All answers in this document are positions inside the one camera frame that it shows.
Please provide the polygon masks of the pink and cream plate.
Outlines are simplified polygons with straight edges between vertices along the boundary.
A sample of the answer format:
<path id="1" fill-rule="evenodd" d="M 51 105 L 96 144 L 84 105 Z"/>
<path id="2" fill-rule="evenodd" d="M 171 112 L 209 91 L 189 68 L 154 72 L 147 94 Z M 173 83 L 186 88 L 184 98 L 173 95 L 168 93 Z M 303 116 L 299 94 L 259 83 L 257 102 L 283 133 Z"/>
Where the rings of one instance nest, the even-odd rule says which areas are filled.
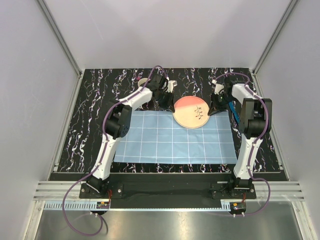
<path id="1" fill-rule="evenodd" d="M 173 117 L 182 127 L 187 129 L 197 129 L 204 126 L 210 116 L 209 106 L 197 96 L 185 96 L 177 100 L 174 104 L 175 112 Z"/>

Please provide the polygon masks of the blue plastic knife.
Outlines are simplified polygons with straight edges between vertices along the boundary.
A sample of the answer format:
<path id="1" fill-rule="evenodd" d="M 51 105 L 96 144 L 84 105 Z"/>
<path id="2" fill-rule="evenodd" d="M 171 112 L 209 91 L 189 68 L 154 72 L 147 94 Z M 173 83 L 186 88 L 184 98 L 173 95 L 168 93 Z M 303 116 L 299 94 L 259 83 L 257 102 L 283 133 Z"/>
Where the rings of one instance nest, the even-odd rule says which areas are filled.
<path id="1" fill-rule="evenodd" d="M 229 108 L 230 108 L 230 110 L 231 110 L 231 112 L 232 112 L 232 114 L 234 116 L 234 119 L 235 119 L 236 123 L 239 124 L 240 123 L 240 118 L 239 118 L 239 115 L 238 115 L 238 113 L 236 111 L 235 106 L 233 105 L 233 102 L 232 101 L 229 102 L 228 105 L 229 105 Z"/>

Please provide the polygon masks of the blue checked cloth napkin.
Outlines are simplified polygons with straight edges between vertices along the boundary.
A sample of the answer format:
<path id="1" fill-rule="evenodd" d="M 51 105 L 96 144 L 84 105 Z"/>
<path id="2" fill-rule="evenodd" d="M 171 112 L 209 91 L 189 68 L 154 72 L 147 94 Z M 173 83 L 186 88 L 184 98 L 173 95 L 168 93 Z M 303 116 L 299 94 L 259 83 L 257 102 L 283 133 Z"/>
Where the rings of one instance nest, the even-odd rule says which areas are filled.
<path id="1" fill-rule="evenodd" d="M 170 112 L 134 111 L 114 162 L 140 164 L 235 164 L 236 150 L 227 112 L 195 129 L 180 126 Z"/>

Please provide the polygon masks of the orange ceramic mug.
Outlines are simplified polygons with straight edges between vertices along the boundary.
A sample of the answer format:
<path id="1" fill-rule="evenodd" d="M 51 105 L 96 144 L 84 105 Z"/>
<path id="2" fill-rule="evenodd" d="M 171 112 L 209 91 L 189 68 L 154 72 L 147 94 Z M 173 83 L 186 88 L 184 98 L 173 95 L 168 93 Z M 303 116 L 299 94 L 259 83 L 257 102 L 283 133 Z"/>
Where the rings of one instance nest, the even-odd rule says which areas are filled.
<path id="1" fill-rule="evenodd" d="M 138 87 L 145 87 L 148 83 L 148 78 L 141 78 L 138 80 L 137 85 Z"/>

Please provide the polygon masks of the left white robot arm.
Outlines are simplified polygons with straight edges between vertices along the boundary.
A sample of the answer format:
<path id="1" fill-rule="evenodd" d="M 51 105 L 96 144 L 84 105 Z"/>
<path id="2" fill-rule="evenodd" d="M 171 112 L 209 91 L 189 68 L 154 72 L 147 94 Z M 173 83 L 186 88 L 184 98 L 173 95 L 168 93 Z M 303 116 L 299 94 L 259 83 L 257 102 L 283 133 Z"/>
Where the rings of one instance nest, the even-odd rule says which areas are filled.
<path id="1" fill-rule="evenodd" d="M 109 109 L 102 122 L 98 156 L 89 177 L 85 179 L 90 192 L 97 198 L 103 198 L 108 193 L 111 164 L 120 141 L 129 132 L 133 111 L 154 100 L 161 109 L 175 112 L 174 88 L 178 85 L 176 80 L 157 74 L 151 79 L 141 79 L 140 83 L 133 93 L 109 102 Z"/>

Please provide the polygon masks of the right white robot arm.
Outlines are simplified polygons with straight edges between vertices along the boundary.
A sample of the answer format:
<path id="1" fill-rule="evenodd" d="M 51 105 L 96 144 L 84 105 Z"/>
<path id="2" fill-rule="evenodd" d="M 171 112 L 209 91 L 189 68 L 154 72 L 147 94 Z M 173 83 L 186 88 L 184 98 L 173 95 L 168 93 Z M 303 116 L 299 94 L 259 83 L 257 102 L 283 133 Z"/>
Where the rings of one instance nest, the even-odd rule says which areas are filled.
<path id="1" fill-rule="evenodd" d="M 237 73 L 225 73 L 212 80 L 213 91 L 207 115 L 225 111 L 233 112 L 241 134 L 241 146 L 233 173 L 221 190 L 231 198 L 242 198 L 253 193 L 253 167 L 264 136 L 271 130 L 272 100 L 257 95 L 249 87 L 250 78 L 245 83 L 236 81 Z"/>

